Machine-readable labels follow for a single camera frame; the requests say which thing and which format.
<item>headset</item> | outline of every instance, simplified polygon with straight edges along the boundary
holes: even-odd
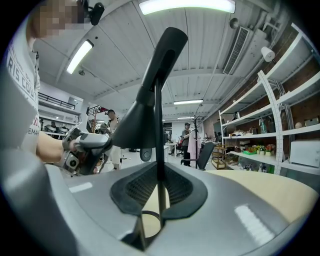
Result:
[[[93,26],[98,25],[102,14],[105,11],[105,7],[102,3],[97,2],[92,8],[89,6],[89,0],[76,0],[78,6],[82,7],[84,15],[80,15],[78,18],[78,23],[84,23],[86,20],[90,20]]]

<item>camera lens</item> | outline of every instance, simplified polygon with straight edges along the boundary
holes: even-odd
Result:
[[[77,162],[76,162],[75,160],[71,160],[71,161],[70,161],[70,166],[71,166],[71,167],[75,167],[76,164],[77,164]]]

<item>pink cloth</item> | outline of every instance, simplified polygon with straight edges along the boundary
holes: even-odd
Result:
[[[189,136],[189,145],[188,145],[188,153],[190,153],[190,159],[196,159],[196,132],[192,131]],[[198,145],[198,158],[201,149],[201,138],[198,135],[197,138],[197,145]],[[192,167],[196,167],[196,163],[194,161],[190,162]]]

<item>robotic hand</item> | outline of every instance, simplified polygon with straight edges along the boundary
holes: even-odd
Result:
[[[65,149],[59,167],[76,176],[90,175],[102,156],[108,157],[112,148],[111,138],[107,134],[83,132],[79,129],[81,123],[71,129],[62,141]],[[70,141],[75,140],[76,151],[71,151]]]

